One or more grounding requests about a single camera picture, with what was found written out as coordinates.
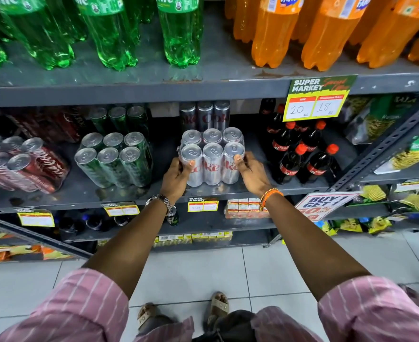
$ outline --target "wristwatch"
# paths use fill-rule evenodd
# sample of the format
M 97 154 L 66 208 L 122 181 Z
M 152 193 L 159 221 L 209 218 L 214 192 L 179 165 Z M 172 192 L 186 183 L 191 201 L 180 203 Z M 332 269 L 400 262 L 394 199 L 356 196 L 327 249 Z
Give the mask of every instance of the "wristwatch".
M 170 201 L 168 201 L 168 198 L 166 196 L 164 196 L 163 194 L 160 194 L 160 193 L 156 194 L 156 195 L 153 195 L 151 198 L 149 198 L 146 201 L 145 205 L 148 205 L 153 199 L 159 199 L 159 200 L 163 201 L 163 203 L 167 207 L 167 213 L 172 211 L 172 204 L 170 204 Z

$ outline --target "pink shirt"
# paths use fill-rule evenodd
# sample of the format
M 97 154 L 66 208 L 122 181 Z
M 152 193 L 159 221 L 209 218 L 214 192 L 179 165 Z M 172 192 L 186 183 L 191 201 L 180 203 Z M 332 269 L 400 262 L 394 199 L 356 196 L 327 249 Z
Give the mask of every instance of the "pink shirt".
M 395 283 L 365 276 L 346 281 L 318 303 L 332 342 L 419 342 L 419 308 Z M 126 294 L 91 269 L 66 276 L 24 321 L 0 334 L 0 342 L 117 342 L 129 313 Z M 251 321 L 257 342 L 320 342 L 279 307 L 260 310 Z M 190 342 L 192 317 L 136 338 L 136 342 Z

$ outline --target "shirt sleeve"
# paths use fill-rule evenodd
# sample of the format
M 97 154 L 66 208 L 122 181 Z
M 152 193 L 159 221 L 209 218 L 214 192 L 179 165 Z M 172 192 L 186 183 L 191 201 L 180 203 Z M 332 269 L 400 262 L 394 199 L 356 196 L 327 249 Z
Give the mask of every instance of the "shirt sleeve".
M 392 281 L 363 276 L 330 290 L 318 312 L 331 342 L 419 342 L 419 308 Z
M 78 269 L 28 318 L 0 334 L 0 342 L 117 342 L 128 314 L 127 296 L 115 282 L 96 270 Z

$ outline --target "red bottle cap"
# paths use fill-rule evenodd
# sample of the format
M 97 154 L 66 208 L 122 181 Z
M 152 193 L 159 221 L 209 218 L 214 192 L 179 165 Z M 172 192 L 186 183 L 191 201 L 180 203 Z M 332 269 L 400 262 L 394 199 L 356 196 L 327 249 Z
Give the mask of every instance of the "red bottle cap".
M 285 104 L 279 104 L 277 106 L 277 113 L 278 114 L 284 114 L 284 109 L 285 109 L 286 105 Z
M 316 123 L 316 129 L 324 129 L 326 126 L 326 122 L 323 120 L 319 120 Z
M 298 155 L 303 155 L 306 151 L 307 151 L 307 146 L 304 144 L 299 144 L 295 149 L 295 152 Z
M 326 152 L 329 153 L 330 155 L 334 155 L 339 151 L 339 146 L 337 146 L 336 144 L 330 144 L 328 145 L 328 147 L 326 148 Z

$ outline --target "can lid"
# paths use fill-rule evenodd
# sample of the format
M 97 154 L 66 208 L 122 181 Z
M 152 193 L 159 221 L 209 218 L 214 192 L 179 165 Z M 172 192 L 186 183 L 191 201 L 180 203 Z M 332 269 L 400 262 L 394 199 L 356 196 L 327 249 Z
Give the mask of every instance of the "can lid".
M 209 111 L 213 109 L 213 103 L 211 101 L 200 101 L 197 103 L 199 110 Z
M 126 109 L 124 107 L 111 108 L 108 115 L 110 118 L 120 118 L 121 116 L 126 115 Z
M 103 135 L 97 132 L 88 133 L 81 140 L 81 145 L 86 147 L 93 147 L 103 142 Z
M 239 141 L 242 136 L 242 132 L 236 127 L 228 127 L 224 129 L 224 138 L 227 142 Z
M 145 113 L 146 111 L 143 106 L 133 106 L 127 110 L 127 115 L 132 118 L 138 118 L 139 116 L 142 116 Z
M 277 106 L 277 113 L 278 114 L 284 114 L 284 109 L 286 108 L 286 105 L 285 104 L 279 104 L 278 106 Z
M 125 149 L 122 149 L 119 153 L 119 158 L 123 162 L 134 162 L 138 160 L 138 157 L 140 157 L 140 150 L 136 148 L 135 146 L 129 146 Z
M 41 138 L 35 137 L 28 140 L 25 140 L 21 146 L 21 151 L 32 152 L 43 146 L 43 140 Z
M 326 148 L 326 152 L 329 153 L 330 155 L 334 155 L 339 151 L 339 146 L 337 146 L 336 144 L 330 144 L 328 145 L 328 147 Z
M 223 152 L 222 146 L 216 143 L 206 144 L 203 148 L 203 155 L 206 158 L 219 158 Z
M 27 167 L 32 161 L 31 155 L 29 154 L 18 154 L 13 156 L 8 162 L 7 162 L 7 168 L 11 171 L 19 171 L 20 169 L 23 169 Z
M 190 129 L 183 133 L 182 140 L 187 144 L 198 144 L 202 140 L 202 134 L 196 129 Z
M 304 144 L 298 144 L 298 146 L 295 149 L 295 152 L 298 155 L 303 155 L 307 151 L 307 146 Z
M 176 206 L 172 206 L 172 208 L 170 209 L 170 212 L 167 212 L 167 217 L 172 217 L 176 214 Z
M 89 117 L 91 119 L 100 119 L 107 115 L 107 110 L 102 107 L 94 107 L 89 111 Z
M 189 144 L 181 149 L 181 157 L 185 160 L 195 160 L 202 155 L 202 149 L 195 144 Z
M 326 126 L 326 122 L 323 120 L 319 120 L 316 123 L 316 129 L 324 129 Z
M 179 110 L 183 112 L 192 112 L 195 110 L 195 102 L 182 102 L 179 104 Z
M 217 128 L 209 128 L 203 132 L 203 140 L 207 143 L 217 143 L 222 139 L 222 132 Z
M 224 153 L 230 157 L 235 155 L 241 155 L 242 157 L 244 155 L 244 146 L 241 143 L 231 141 L 225 145 Z
M 21 145 L 24 142 L 24 139 L 21 138 L 18 135 L 14 135 L 13 137 L 5 138 L 2 142 L 7 143 L 7 144 L 19 144 L 19 145 Z
M 216 101 L 214 102 L 214 108 L 217 110 L 227 110 L 230 108 L 230 101 Z
M 76 152 L 74 160 L 78 164 L 86 164 L 97 157 L 97 151 L 93 148 L 84 148 Z
M 105 148 L 103 150 L 100 150 L 99 154 L 97 155 L 97 160 L 100 163 L 111 163 L 116 158 L 118 158 L 118 150 L 115 148 Z
M 127 146 L 135 146 L 143 142 L 144 138 L 140 132 L 131 132 L 124 137 L 124 143 Z
M 103 143 L 105 146 L 112 147 L 112 146 L 117 146 L 121 144 L 123 139 L 124 137 L 122 136 L 121 133 L 113 132 L 113 133 L 107 134 L 103 138 Z

